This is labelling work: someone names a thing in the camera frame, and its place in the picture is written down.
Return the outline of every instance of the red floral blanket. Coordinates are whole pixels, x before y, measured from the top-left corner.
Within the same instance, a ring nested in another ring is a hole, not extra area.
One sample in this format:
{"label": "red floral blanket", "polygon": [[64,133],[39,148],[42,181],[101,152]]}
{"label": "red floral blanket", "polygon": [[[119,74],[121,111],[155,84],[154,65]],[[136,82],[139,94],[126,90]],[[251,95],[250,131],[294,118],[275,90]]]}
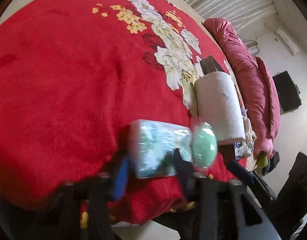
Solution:
{"label": "red floral blanket", "polygon": [[[128,124],[190,126],[201,58],[225,56],[167,0],[35,0],[0,26],[0,194],[43,208],[65,180],[125,152]],[[233,177],[221,155],[208,173]],[[183,201],[177,179],[131,178],[111,204],[144,223]]]}

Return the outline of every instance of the white toilet paper roll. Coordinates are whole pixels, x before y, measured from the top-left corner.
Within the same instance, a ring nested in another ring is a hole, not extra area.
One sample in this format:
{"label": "white toilet paper roll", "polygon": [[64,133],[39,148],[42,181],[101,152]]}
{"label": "white toilet paper roll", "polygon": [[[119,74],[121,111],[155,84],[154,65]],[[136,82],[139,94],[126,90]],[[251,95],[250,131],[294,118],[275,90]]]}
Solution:
{"label": "white toilet paper roll", "polygon": [[194,87],[198,115],[212,126],[218,145],[245,140],[239,99],[230,76],[225,72],[212,72],[199,78]]}

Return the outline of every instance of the green sphere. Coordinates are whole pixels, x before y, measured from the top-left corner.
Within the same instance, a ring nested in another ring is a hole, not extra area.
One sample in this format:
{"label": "green sphere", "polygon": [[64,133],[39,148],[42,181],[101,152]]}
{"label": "green sphere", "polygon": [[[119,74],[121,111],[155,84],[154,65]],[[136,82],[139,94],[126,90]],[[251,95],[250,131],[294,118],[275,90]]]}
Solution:
{"label": "green sphere", "polygon": [[197,127],[193,133],[192,158],[200,168],[209,167],[218,152],[217,138],[208,123]]}

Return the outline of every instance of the plastic wrap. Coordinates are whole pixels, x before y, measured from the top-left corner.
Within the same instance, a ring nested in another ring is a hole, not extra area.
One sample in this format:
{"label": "plastic wrap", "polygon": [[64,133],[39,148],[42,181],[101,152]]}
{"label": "plastic wrap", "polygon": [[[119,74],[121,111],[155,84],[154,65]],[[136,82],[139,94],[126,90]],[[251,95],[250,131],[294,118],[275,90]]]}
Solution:
{"label": "plastic wrap", "polygon": [[139,179],[176,174],[173,151],[180,149],[183,160],[192,161],[189,128],[165,122],[137,120],[130,124],[128,151]]}

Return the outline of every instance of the dark pink comforter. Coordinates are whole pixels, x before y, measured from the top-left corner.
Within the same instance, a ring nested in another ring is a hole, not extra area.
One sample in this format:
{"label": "dark pink comforter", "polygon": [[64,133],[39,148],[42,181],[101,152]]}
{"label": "dark pink comforter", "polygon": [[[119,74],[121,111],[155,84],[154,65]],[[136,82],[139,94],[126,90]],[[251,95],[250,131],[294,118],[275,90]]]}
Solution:
{"label": "dark pink comforter", "polygon": [[280,126],[280,108],[272,76],[259,57],[253,58],[229,21],[207,19],[205,28],[217,41],[231,68],[248,109],[247,115],[257,135],[254,154],[273,155],[273,140]]}

